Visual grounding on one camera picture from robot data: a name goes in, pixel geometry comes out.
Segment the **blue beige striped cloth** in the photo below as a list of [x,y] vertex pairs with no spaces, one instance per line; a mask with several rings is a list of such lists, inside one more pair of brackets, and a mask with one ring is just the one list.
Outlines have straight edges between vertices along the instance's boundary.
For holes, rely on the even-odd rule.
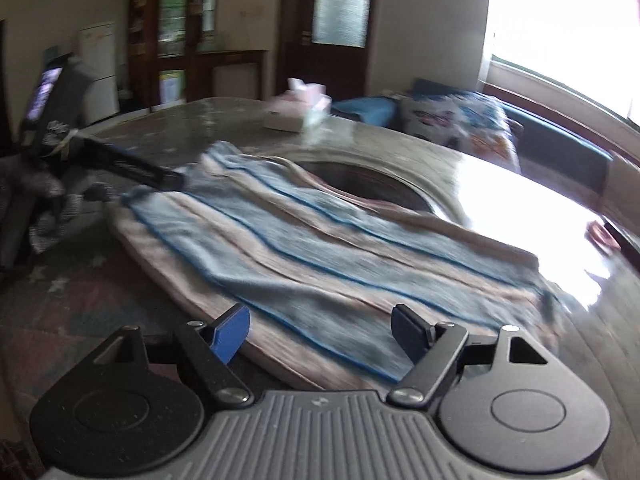
[[398,382],[411,366],[390,331],[398,304],[477,336],[516,325],[559,344],[558,305],[525,250],[227,142],[182,172],[179,192],[122,194],[112,226],[190,315],[245,304],[247,344],[273,373],[328,389]]

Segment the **grey quilted star table cover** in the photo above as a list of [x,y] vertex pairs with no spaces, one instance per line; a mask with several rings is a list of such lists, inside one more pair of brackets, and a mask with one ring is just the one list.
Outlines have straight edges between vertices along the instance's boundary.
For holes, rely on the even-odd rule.
[[[535,254],[561,301],[560,356],[612,415],[600,463],[611,479],[639,474],[639,275],[586,239],[593,213],[532,180],[411,136],[342,118],[290,136],[262,125],[262,104],[213,98],[102,126],[98,135],[163,166],[193,162],[209,144],[294,159],[343,155],[418,188],[467,228]],[[112,237],[99,208],[15,280],[1,285],[1,381],[17,421],[41,393],[126,323],[160,333],[183,319]]]

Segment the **white refrigerator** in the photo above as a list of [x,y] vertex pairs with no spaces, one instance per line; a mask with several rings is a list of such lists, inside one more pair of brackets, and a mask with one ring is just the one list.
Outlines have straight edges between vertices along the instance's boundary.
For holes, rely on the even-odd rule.
[[115,116],[119,112],[115,39],[114,22],[92,25],[79,32],[79,57],[94,75],[93,84],[87,91],[84,102],[84,119],[87,125]]

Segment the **phone mounted on gripper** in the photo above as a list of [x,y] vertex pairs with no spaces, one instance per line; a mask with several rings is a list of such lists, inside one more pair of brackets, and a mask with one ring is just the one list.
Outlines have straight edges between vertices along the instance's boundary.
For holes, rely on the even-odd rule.
[[72,120],[71,58],[70,54],[64,54],[44,66],[26,107],[21,123],[23,131],[37,131],[52,120],[66,124]]

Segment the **dark wooden side table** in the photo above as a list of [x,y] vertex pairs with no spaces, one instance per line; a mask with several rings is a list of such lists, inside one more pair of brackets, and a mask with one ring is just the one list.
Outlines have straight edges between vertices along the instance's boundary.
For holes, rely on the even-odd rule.
[[186,100],[213,96],[265,99],[267,50],[218,50],[186,57]]

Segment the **dark wooden display cabinet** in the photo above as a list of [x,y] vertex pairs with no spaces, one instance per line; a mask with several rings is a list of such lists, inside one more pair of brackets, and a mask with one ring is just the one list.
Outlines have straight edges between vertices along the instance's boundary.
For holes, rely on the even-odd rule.
[[152,108],[194,99],[196,55],[207,0],[128,0],[127,75],[135,103]]

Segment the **round black table heater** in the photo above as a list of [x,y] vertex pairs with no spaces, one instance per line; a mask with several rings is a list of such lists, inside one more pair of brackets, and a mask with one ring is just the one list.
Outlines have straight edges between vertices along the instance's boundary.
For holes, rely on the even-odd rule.
[[379,200],[434,214],[428,198],[412,186],[381,171],[344,162],[297,162],[332,188],[366,200]]

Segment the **white pink tissue box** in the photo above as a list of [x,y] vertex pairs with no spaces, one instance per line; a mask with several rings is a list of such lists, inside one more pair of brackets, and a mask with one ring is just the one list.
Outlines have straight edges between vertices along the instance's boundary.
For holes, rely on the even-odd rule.
[[288,90],[271,98],[265,108],[264,127],[301,133],[321,124],[331,113],[332,99],[323,84],[288,78]]

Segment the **pink small object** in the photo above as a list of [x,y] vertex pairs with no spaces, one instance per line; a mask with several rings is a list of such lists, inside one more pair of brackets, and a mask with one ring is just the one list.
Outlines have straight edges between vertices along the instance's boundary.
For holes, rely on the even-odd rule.
[[620,250],[620,244],[618,244],[614,237],[605,229],[604,225],[597,222],[589,222],[586,229],[587,240],[600,252],[605,255],[611,255],[613,252]]

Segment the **dark teal sofa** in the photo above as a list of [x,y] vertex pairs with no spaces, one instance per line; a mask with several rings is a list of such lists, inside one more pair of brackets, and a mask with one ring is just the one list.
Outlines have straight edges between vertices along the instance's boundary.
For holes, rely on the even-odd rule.
[[[406,96],[462,93],[480,92],[417,79]],[[515,136],[519,174],[593,210],[627,221],[631,219],[624,211],[622,200],[630,194],[629,185],[639,183],[634,166],[555,122],[492,97],[501,104]]]

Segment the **butterfly print pillow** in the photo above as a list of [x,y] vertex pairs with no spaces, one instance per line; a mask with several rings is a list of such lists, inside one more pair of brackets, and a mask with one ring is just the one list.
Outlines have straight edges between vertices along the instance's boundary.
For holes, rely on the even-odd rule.
[[515,136],[501,104],[480,93],[404,96],[404,133],[521,172]]

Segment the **blue cushion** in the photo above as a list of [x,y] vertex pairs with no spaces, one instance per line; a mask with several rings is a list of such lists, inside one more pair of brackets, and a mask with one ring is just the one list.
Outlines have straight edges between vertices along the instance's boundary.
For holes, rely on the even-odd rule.
[[362,96],[334,102],[331,107],[331,113],[337,117],[378,127],[388,127],[396,112],[397,102],[386,96]]

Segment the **dark wooden door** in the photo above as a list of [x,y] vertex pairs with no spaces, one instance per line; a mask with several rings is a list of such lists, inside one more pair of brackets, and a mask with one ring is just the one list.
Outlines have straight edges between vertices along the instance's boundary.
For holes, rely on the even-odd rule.
[[364,95],[374,0],[280,0],[274,88],[322,84],[335,101]]

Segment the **large bright window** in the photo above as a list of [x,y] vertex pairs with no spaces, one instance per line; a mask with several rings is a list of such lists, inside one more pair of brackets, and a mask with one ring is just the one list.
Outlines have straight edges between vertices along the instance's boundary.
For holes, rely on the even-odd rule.
[[639,0],[490,0],[492,55],[639,120]]

